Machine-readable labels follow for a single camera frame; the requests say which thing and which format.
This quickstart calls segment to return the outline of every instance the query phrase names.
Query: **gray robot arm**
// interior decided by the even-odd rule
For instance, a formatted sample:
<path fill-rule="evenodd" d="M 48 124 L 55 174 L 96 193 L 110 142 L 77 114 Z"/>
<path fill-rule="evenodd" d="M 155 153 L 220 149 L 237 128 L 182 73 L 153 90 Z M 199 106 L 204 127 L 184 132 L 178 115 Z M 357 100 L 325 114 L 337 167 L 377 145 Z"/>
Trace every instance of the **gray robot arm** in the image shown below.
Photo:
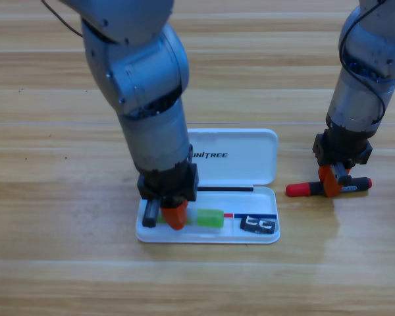
<path fill-rule="evenodd" d="M 82 18 L 89 67 L 118 115 L 142 198 L 159 200 L 168 213 L 184 208 L 196 200 L 198 172 L 181 100 L 188 60 L 167 23 L 174 0 L 61 1 Z"/>
<path fill-rule="evenodd" d="M 337 179 L 328 196 L 351 180 L 346 169 L 366 164 L 395 90 L 395 0 L 359 0 L 340 36 L 342 70 L 327 113 L 328 129 L 313 146 L 321 169 Z"/>

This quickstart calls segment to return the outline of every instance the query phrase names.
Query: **cable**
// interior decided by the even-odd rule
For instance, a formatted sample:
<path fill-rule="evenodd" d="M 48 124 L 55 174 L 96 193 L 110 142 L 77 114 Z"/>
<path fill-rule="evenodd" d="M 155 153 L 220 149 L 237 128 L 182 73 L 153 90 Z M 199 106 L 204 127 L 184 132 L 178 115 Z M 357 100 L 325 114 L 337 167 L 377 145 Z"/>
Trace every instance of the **cable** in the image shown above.
<path fill-rule="evenodd" d="M 368 10 L 365 14 L 361 15 L 357 20 L 354 21 L 354 23 L 350 26 L 350 28 L 348 29 L 348 31 L 346 32 L 345 36 L 342 38 L 341 41 L 341 45 L 340 45 L 340 62 L 342 64 L 342 67 L 344 67 L 345 70 L 347 70 L 347 72 L 354 78 L 356 79 L 359 83 L 361 83 L 363 86 L 365 86 L 367 89 L 369 89 L 373 94 L 375 94 L 375 96 L 377 96 L 377 98 L 379 99 L 379 101 L 381 102 L 382 105 L 382 114 L 379 115 L 377 120 L 374 120 L 372 122 L 372 125 L 379 123 L 383 117 L 384 114 L 386 113 L 386 105 L 384 104 L 383 99 L 380 97 L 380 95 L 376 92 L 376 90 L 367 82 L 364 82 L 362 79 L 358 78 L 345 64 L 344 62 L 344 48 L 345 48 L 345 42 L 348 38 L 348 36 L 350 35 L 350 32 L 353 30 L 353 28 L 360 22 L 362 21 L 366 16 L 368 16 L 369 14 L 371 14 L 374 10 L 376 10 L 377 8 L 379 8 L 382 4 L 384 4 L 386 2 L 386 0 L 379 0 L 379 3 L 377 5 L 375 5 L 373 8 L 371 8 L 370 10 Z"/>
<path fill-rule="evenodd" d="M 50 5 L 45 2 L 45 0 L 41 0 L 41 2 L 47 7 L 47 9 L 49 9 L 51 11 L 51 13 L 53 13 L 56 18 L 58 18 L 60 20 L 60 22 L 62 22 L 70 31 L 72 31 L 73 33 L 75 33 L 76 35 L 80 36 L 81 38 L 83 37 L 83 35 L 81 33 L 79 33 L 78 31 L 76 31 L 72 26 L 69 25 L 69 23 L 67 23 L 65 20 L 63 20 L 63 18 L 57 13 L 55 12 L 55 10 L 50 7 Z"/>

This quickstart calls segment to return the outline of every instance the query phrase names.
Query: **wooden table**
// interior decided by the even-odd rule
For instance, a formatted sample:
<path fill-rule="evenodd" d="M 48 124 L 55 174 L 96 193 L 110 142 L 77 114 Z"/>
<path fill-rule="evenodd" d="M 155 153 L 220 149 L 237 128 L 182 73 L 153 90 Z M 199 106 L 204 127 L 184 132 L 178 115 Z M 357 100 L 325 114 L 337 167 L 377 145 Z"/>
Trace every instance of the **wooden table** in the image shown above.
<path fill-rule="evenodd" d="M 369 164 L 353 171 L 373 179 L 368 194 L 284 196 L 316 180 L 311 146 L 356 5 L 177 0 L 190 126 L 280 140 L 281 239 L 188 246 L 137 241 L 138 174 L 81 39 L 40 0 L 0 0 L 0 316 L 395 315 L 395 96 Z"/>

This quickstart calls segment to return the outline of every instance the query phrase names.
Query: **white plastic box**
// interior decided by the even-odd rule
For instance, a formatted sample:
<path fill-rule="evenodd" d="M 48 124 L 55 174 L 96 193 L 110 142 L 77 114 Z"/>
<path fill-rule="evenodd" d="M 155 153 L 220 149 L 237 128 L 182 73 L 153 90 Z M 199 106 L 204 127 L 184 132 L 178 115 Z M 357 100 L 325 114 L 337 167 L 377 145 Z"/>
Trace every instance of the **white plastic box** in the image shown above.
<path fill-rule="evenodd" d="M 221 229 L 185 226 L 175 231 L 167 224 L 142 226 L 146 200 L 141 200 L 136 236 L 152 243 L 270 244 L 280 237 L 275 193 L 262 185 L 275 179 L 278 136 L 267 129 L 190 129 L 197 163 L 199 187 L 235 187 L 238 192 L 201 192 L 188 209 L 222 209 L 224 213 L 266 215 L 275 222 L 273 234 L 256 234 L 240 229 L 241 219 L 225 218 Z"/>

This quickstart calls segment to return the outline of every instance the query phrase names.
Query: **red marker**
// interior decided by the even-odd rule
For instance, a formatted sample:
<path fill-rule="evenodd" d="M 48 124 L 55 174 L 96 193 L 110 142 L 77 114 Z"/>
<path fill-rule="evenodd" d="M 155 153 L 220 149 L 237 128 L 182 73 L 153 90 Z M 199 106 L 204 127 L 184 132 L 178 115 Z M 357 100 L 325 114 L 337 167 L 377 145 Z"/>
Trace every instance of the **red marker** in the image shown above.
<path fill-rule="evenodd" d="M 371 187 L 372 182 L 370 178 L 353 178 L 349 186 L 342 188 L 341 193 L 367 191 Z M 323 196 L 325 194 L 322 182 L 290 184 L 287 186 L 285 193 L 291 198 L 297 196 Z"/>

